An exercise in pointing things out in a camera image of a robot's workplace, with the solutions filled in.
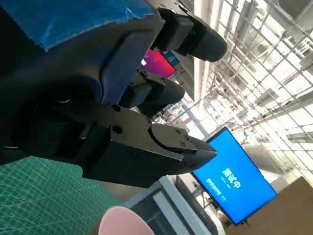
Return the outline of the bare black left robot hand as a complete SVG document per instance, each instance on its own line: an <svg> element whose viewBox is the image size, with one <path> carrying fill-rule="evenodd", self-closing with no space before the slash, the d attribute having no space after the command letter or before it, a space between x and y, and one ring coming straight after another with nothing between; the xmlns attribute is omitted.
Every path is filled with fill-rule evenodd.
<svg viewBox="0 0 313 235"><path fill-rule="evenodd" d="M227 44L177 0L1 1L0 163L40 157L148 188L212 160L206 142L152 123L185 91L142 67L150 49L215 62Z"/></svg>

